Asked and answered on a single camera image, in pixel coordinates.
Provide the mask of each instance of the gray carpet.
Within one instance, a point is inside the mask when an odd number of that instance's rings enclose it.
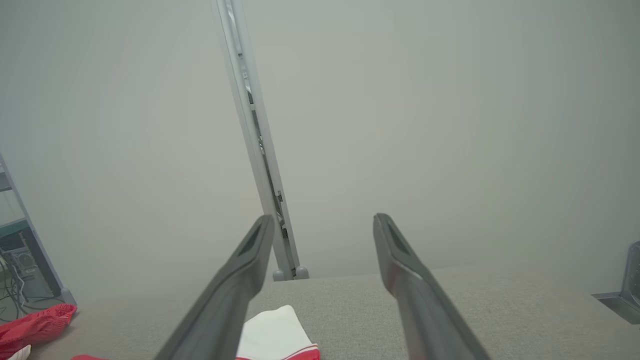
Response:
[[[640,331],[588,294],[527,272],[434,271],[494,359],[640,359]],[[323,360],[407,359],[395,300],[378,275],[267,283],[247,317],[290,304]],[[151,359],[188,310],[180,295],[87,304],[31,359]]]

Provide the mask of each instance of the towel with red stripe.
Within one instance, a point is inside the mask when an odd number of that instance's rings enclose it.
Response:
[[[320,350],[285,305],[244,323],[236,360],[320,360]]]

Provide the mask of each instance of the red fabric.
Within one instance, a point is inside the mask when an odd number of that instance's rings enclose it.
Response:
[[[246,357],[237,357],[236,360],[252,360]],[[320,360],[320,350],[318,350],[317,344],[313,344],[309,347],[302,348],[295,353],[285,357],[283,360]]]
[[[100,357],[93,357],[89,355],[78,355],[71,358],[71,360],[106,360]]]
[[[77,306],[58,304],[0,326],[0,360],[6,360],[27,345],[58,337],[71,322]]]

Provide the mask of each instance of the white towel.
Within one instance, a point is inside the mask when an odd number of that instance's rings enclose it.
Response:
[[[244,323],[238,360],[320,360],[290,305],[263,311]]]
[[[27,345],[22,349],[18,350],[18,352],[16,352],[7,360],[25,360],[27,357],[29,357],[30,353],[31,353],[31,345]]]

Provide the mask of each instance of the red stripe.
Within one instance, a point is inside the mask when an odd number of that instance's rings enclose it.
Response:
[[[317,346],[318,346],[317,344],[313,344],[313,345],[309,345],[307,347],[301,348],[300,350],[295,351],[291,355],[285,356],[284,359],[285,360],[320,360],[320,350],[317,349]],[[313,350],[301,352],[303,350],[311,349],[313,347],[316,347],[316,348]],[[251,359],[248,359],[247,357],[237,357],[236,360],[251,360]]]
[[[318,349],[308,350],[299,354],[288,357],[287,360],[320,360],[320,351]]]

